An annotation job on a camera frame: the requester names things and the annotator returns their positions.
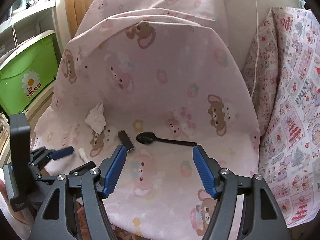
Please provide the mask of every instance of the daisy logo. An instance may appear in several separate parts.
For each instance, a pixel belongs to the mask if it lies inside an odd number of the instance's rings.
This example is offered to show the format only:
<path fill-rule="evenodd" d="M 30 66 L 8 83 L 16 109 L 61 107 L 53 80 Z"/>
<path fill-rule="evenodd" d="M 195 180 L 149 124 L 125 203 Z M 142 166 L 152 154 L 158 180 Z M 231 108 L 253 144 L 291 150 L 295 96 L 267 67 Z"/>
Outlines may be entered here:
<path fill-rule="evenodd" d="M 35 71 L 29 71 L 24 75 L 24 78 L 22 79 L 22 89 L 23 92 L 27 94 L 27 98 L 30 98 L 39 87 L 41 87 L 41 82 L 39 79 L 39 74 Z"/>

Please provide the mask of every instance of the black plastic spoon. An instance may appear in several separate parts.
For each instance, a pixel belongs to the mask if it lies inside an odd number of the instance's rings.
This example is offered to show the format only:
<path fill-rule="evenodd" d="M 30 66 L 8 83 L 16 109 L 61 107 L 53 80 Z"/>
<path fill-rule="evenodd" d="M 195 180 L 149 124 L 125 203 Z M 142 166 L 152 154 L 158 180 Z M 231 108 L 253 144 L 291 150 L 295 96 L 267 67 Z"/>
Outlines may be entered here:
<path fill-rule="evenodd" d="M 154 133 L 152 132 L 142 132 L 139 133 L 136 137 L 137 141 L 142 144 L 151 144 L 154 141 L 158 142 L 165 142 L 165 143 L 172 143 L 172 144 L 178 144 L 178 145 L 184 145 L 184 146 L 197 146 L 196 142 L 186 142 L 186 141 L 177 141 L 177 140 L 169 140 L 169 139 L 161 139 L 158 138 Z"/>

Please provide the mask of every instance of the spoon handle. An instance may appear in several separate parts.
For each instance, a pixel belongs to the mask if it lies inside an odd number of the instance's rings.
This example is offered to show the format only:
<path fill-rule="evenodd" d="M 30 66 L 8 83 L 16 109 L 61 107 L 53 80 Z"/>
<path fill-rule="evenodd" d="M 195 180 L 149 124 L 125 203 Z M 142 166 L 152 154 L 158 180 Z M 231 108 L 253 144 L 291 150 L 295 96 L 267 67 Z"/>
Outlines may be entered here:
<path fill-rule="evenodd" d="M 157 138 L 156 140 L 158 142 L 172 143 L 177 145 L 193 146 L 193 147 L 197 146 L 196 142 L 177 141 L 177 140 L 169 140 L 169 139 L 162 139 L 162 138 Z"/>

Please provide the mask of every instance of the person's hand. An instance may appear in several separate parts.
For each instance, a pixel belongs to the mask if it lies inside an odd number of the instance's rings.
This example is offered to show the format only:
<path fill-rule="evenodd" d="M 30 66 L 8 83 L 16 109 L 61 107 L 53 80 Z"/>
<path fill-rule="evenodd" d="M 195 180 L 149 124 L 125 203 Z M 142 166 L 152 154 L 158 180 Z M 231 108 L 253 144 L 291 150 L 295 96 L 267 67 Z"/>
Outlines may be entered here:
<path fill-rule="evenodd" d="M 1 179 L 0 179 L 0 193 L 1 193 L 2 197 L 4 198 L 5 202 L 7 203 L 8 210 L 9 210 L 10 214 L 15 219 L 19 220 L 20 222 L 27 224 L 27 221 L 25 220 L 21 211 L 18 211 L 18 212 L 13 211 L 13 209 L 10 205 L 9 199 L 8 199 L 7 189 L 5 188 L 5 184 Z"/>

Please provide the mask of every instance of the metal screw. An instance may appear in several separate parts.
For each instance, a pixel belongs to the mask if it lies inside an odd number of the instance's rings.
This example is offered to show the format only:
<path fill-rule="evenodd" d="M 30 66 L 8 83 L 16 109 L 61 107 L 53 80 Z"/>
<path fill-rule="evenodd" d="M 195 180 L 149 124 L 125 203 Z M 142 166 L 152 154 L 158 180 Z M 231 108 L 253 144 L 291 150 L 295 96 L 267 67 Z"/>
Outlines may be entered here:
<path fill-rule="evenodd" d="M 262 179 L 263 179 L 263 177 L 262 177 L 261 174 L 255 174 L 254 177 L 255 177 L 255 179 L 257 179 L 257 180 L 262 180 Z"/>
<path fill-rule="evenodd" d="M 66 176 L 64 174 L 60 174 L 57 177 L 58 180 L 64 180 L 65 178 L 66 178 Z"/>
<path fill-rule="evenodd" d="M 223 175 L 228 175 L 228 174 L 230 173 L 230 170 L 228 170 L 227 168 L 222 168 L 222 169 L 221 169 L 221 173 L 222 173 Z"/>
<path fill-rule="evenodd" d="M 90 170 L 90 174 L 92 174 L 92 175 L 97 174 L 98 172 L 99 172 L 98 168 L 93 168 Z"/>

